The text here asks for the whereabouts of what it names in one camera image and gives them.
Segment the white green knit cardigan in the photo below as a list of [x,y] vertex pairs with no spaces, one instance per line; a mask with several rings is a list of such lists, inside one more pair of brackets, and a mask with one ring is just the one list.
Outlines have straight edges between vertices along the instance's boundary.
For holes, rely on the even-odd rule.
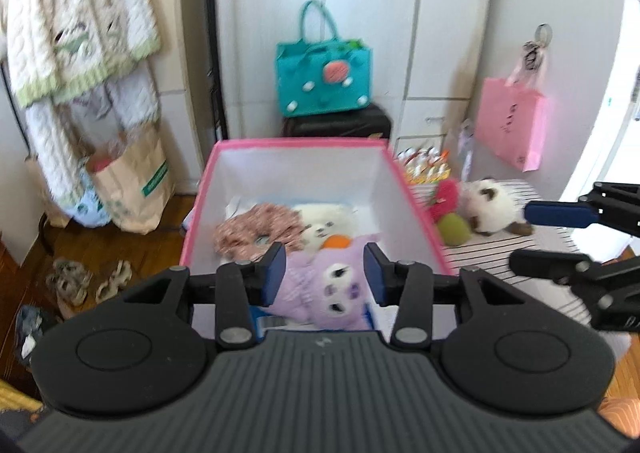
[[70,106],[115,115],[122,130],[160,120],[149,57],[160,50],[151,0],[8,0],[13,94],[52,199],[72,209],[86,191]]

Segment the white door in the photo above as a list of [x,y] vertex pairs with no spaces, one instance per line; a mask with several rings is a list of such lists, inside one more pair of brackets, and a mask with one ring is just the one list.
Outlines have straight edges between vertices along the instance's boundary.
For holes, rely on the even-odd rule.
[[639,0],[624,0],[620,38],[598,116],[561,196],[577,198],[597,181],[639,180]]

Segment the grey three-door wardrobe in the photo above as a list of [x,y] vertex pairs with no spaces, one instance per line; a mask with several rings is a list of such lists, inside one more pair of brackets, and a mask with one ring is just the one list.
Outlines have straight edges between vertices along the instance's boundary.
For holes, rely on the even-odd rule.
[[[221,90],[235,138],[282,129],[274,58],[279,42],[329,37],[308,0],[216,0]],[[320,0],[340,35],[372,51],[372,100],[397,147],[440,145],[471,100],[489,0]]]

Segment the pink floral scrunchie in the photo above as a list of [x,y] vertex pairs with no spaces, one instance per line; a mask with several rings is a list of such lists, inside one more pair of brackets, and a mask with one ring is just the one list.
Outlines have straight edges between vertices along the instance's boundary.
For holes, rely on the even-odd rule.
[[236,260],[259,260],[269,247],[280,243],[288,253],[304,248],[300,214],[285,205],[262,202],[247,212],[216,225],[213,244],[218,254]]

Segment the red fuzzy plush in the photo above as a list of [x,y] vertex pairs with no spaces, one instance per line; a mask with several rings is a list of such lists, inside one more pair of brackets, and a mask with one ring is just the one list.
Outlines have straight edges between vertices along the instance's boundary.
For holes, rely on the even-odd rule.
[[446,179],[436,184],[431,199],[427,203],[427,211],[434,222],[438,222],[446,214],[458,209],[459,185],[455,179]]

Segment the wall hook with keyring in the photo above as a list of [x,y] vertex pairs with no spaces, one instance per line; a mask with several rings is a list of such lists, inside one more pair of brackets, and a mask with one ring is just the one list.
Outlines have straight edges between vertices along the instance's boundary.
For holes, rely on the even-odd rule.
[[523,46],[523,65],[526,72],[536,72],[541,69],[552,36],[553,32],[549,24],[537,26],[533,40],[527,41]]

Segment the purple plush toy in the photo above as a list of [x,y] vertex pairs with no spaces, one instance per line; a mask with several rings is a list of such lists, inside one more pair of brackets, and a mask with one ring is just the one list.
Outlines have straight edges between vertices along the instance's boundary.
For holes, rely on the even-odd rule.
[[346,248],[289,254],[276,299],[265,311],[325,331],[367,331],[371,323],[363,251],[379,239],[363,235]]

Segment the white soft cotton tissue pack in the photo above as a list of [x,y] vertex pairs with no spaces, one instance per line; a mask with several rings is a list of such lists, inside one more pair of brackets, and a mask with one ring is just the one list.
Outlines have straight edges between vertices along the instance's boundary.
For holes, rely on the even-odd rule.
[[303,222],[303,251],[308,255],[317,254],[323,242],[331,235],[346,235],[351,239],[370,236],[370,233],[361,231],[357,211],[352,206],[306,202],[295,205],[293,210],[299,214],[300,221]]

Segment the drink bottle multipack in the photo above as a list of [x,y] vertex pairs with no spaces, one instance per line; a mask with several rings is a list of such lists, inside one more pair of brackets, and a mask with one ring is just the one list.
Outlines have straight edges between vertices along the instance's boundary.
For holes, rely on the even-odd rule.
[[431,184],[450,177],[448,152],[436,147],[409,147],[398,153],[396,160],[409,184]]

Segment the orange plush ball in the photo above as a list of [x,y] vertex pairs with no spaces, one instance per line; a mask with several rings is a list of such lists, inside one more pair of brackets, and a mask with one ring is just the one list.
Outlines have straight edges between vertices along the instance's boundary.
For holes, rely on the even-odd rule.
[[345,249],[352,245],[352,239],[346,235],[329,236],[321,245],[322,249]]

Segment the white brown cat plush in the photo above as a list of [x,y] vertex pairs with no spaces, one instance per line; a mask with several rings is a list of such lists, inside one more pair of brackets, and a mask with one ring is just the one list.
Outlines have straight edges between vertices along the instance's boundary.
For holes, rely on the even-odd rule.
[[460,212],[476,234],[491,236],[505,231],[532,236],[534,233],[533,225],[523,219],[522,210],[508,190],[491,178],[461,185]]

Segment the clear plastic bag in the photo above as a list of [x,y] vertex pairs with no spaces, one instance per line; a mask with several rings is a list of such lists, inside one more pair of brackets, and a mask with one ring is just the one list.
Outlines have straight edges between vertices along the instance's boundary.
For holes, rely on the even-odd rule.
[[474,124],[465,119],[452,127],[445,136],[444,150],[448,153],[451,176],[462,182],[469,180],[474,150]]

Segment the beige sandal pair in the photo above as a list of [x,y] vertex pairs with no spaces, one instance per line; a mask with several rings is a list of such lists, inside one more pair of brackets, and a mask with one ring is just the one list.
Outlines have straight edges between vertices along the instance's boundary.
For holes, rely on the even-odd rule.
[[[53,272],[46,278],[46,285],[56,297],[74,307],[79,307],[87,299],[92,279],[93,274],[80,262],[56,259],[53,262]],[[108,279],[96,288],[94,300],[96,303],[103,303],[115,297],[127,287],[131,279],[130,262],[119,260]]]

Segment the pink paper shopping bag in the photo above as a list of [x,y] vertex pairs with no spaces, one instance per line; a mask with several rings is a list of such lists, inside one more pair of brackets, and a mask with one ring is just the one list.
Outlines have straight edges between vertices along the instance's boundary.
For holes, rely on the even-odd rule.
[[508,78],[486,78],[480,92],[475,141],[521,172],[538,170],[544,153],[550,102],[539,76],[522,56]]

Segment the green plush ball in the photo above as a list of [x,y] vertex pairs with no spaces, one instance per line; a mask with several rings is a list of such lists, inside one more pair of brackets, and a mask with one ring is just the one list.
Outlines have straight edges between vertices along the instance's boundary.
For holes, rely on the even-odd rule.
[[469,242],[472,231],[468,221],[455,212],[444,214],[437,222],[442,243],[448,247],[459,247]]

